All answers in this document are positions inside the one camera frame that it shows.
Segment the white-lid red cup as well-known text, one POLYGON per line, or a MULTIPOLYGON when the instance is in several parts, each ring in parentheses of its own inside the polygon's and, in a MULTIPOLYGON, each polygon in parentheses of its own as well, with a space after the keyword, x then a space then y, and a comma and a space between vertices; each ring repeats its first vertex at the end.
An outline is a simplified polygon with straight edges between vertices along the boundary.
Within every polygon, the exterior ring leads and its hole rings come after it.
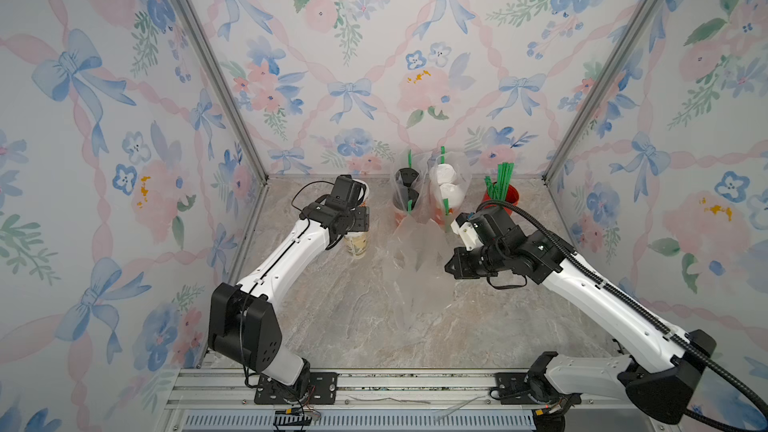
POLYGON ((443 211, 443 199, 449 199, 451 211, 460 207, 465 199, 465 190, 459 185, 442 185, 437 189, 438 205, 443 211))
POLYGON ((458 180, 458 173, 456 169, 449 163, 439 163, 433 169, 434 179, 438 186, 442 185, 456 185, 458 180))

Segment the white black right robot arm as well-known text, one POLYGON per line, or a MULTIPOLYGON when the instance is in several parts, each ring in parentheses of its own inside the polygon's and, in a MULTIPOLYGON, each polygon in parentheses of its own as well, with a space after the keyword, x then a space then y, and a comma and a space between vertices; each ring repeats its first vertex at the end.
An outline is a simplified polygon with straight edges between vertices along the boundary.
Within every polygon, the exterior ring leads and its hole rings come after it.
POLYGON ((544 227, 525 234, 502 206, 461 213, 451 229, 463 242, 445 265, 455 279, 491 281, 511 272, 569 301, 622 347, 613 359, 543 352, 524 377, 499 383, 494 399, 564 413, 588 394, 627 400, 661 423, 681 421, 716 346, 709 335, 688 334, 647 311, 567 241, 544 227))

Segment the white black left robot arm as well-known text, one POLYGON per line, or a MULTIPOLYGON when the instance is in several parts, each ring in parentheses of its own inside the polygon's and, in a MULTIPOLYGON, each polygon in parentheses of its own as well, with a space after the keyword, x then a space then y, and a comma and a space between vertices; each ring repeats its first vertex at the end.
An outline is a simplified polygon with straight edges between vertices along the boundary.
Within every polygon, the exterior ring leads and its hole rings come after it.
POLYGON ((296 398, 309 387, 309 362, 282 345, 277 311, 289 289, 321 253, 350 233, 369 230, 368 185, 345 174, 330 192, 298 210, 278 247, 236 284, 220 284, 210 303, 208 348, 271 380, 296 398))

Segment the black-lid red cup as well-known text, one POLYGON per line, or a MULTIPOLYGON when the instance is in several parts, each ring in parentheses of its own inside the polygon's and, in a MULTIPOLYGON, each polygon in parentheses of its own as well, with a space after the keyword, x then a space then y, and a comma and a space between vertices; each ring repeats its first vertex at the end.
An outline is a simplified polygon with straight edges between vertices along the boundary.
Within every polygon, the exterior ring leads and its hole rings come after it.
POLYGON ((414 188, 398 188, 394 193, 393 203, 400 210, 406 211, 406 204, 409 199, 413 199, 413 209, 416 207, 420 193, 414 188))
POLYGON ((411 188, 419 177, 419 172, 411 167, 401 168, 395 174, 396 183, 405 188, 411 188))

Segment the clear plastic carrier bag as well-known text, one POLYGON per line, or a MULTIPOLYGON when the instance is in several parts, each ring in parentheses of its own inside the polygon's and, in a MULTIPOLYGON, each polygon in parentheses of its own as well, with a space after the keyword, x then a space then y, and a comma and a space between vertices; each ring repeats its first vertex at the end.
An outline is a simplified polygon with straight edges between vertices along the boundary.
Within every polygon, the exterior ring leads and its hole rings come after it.
POLYGON ((426 154, 426 214, 446 228, 461 211, 472 180, 469 158, 458 150, 426 154))

